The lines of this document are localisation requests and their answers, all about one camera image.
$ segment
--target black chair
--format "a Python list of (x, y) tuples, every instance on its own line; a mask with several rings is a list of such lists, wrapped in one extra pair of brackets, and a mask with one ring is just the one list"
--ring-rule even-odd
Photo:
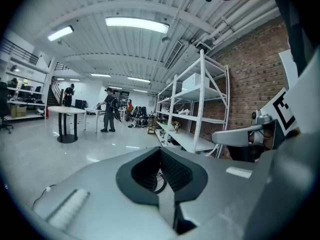
[(9, 134), (11, 134), (9, 127), (13, 129), (14, 128), (13, 125), (4, 123), (5, 116), (10, 114), (10, 109), (7, 103), (8, 94), (9, 92), (7, 89), (7, 84), (5, 82), (0, 82), (0, 118), (1, 118), (0, 131), (2, 128), (7, 129), (9, 131)]

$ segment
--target white floor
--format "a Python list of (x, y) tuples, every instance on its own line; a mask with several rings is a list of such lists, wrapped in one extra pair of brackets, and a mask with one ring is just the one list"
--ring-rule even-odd
[[(146, 129), (128, 128), (129, 122), (114, 121), (116, 132), (102, 133), (103, 115), (78, 115), (74, 143), (57, 141), (58, 114), (50, 113), (48, 120), (12, 121), (12, 134), (0, 131), (0, 166), (8, 188), (29, 207), (49, 185), (58, 184), (79, 169), (104, 159), (137, 149), (161, 146), (155, 134)], [(74, 117), (67, 119), (67, 132), (74, 132)]]

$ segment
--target brick wall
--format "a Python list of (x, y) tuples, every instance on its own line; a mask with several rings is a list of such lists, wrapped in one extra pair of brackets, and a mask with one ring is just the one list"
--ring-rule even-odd
[[(284, 67), (279, 53), (289, 49), (288, 34), (283, 20), (279, 17), (256, 28), (231, 43), (213, 59), (222, 65), (228, 65), (230, 75), (230, 111), (228, 129), (248, 127), (251, 114), (261, 109), (284, 87)], [(225, 79), (217, 84), (223, 92)], [(198, 103), (193, 115), (197, 115)], [(204, 103), (203, 117), (224, 119), (225, 106), (220, 101)], [(194, 133), (196, 123), (191, 131)], [(202, 122), (200, 136), (209, 140), (211, 133), (221, 131), (220, 124)]]

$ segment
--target fire extinguisher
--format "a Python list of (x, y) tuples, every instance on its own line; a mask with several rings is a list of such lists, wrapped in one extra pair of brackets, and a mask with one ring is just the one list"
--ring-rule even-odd
[(48, 107), (46, 106), (45, 107), (45, 119), (48, 119), (49, 118), (49, 110), (48, 110)]

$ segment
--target black table leg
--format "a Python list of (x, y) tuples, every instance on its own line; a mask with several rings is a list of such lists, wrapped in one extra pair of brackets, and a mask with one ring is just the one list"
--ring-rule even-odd
[(67, 136), (67, 115), (65, 113), (63, 114), (63, 131), (64, 136)]
[(74, 141), (78, 139), (77, 136), (77, 114), (74, 114)]
[(63, 137), (62, 137), (62, 125), (61, 125), (61, 113), (58, 114), (58, 126), (59, 126), (58, 142), (63, 142)]

